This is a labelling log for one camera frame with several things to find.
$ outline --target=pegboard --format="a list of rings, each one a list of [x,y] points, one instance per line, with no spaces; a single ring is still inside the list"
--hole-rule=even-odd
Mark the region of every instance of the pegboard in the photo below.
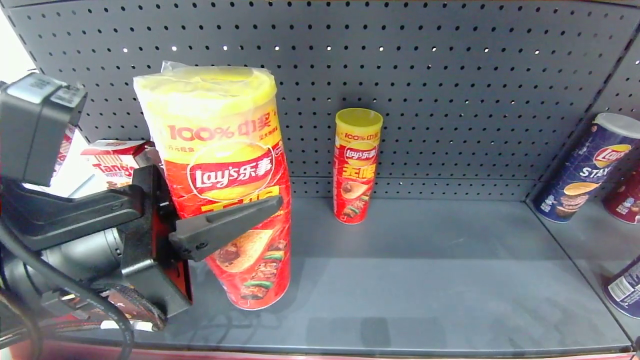
[[[619,113],[640,120],[640,41],[637,39],[620,59],[615,73],[590,109],[588,118],[602,112]],[[640,165],[639,162],[640,147],[636,147],[611,170],[607,182],[617,183],[620,177]]]
[[[333,180],[305,177],[291,180],[296,197],[331,197]],[[523,201],[533,180],[380,178],[373,194],[387,199],[456,199]]]
[[[378,178],[476,184],[545,173],[640,19],[635,8],[555,1],[65,1],[4,11],[42,72],[87,88],[89,141],[148,138],[131,79],[162,60],[246,65],[276,77],[293,177],[331,175],[335,113],[359,106],[385,117]],[[420,192],[411,187],[402,191]]]

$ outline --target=white can lid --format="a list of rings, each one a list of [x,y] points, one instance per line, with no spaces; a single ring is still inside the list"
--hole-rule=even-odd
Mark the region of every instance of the white can lid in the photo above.
[[[600,124],[605,129],[616,134],[640,139],[640,121],[632,117],[614,113],[599,113],[593,123]]]

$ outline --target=small lay's chip can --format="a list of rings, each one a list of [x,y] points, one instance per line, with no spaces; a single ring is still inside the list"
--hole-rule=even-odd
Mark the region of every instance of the small lay's chip can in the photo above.
[[[382,116],[350,108],[335,115],[333,214],[345,224],[364,220],[376,177]]]
[[[607,194],[602,204],[614,218],[640,224],[640,169],[629,174],[617,189]]]
[[[536,211],[554,222],[569,221],[638,139],[640,122],[636,119],[598,114],[562,171],[534,199]]]
[[[134,87],[182,218],[281,195],[280,211],[206,259],[237,307],[276,302],[291,272],[291,184],[276,85],[248,67],[164,62]]]

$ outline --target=yellow can lid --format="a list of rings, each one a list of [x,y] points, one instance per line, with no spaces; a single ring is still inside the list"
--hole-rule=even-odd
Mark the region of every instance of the yellow can lid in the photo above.
[[[155,101],[178,101],[181,108],[204,101],[216,116],[251,110],[276,94],[273,75],[250,67],[177,67],[134,80],[136,91],[150,92]]]
[[[363,108],[347,108],[335,114],[338,125],[356,131],[377,131],[382,126],[382,115]]]

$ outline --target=blue chip can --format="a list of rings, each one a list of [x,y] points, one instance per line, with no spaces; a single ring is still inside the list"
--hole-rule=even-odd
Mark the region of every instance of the blue chip can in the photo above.
[[[604,295],[618,310],[640,318],[640,256],[605,282]]]
[[[569,221],[638,138],[637,120],[612,113],[599,114],[564,168],[534,199],[536,211],[554,222]]]

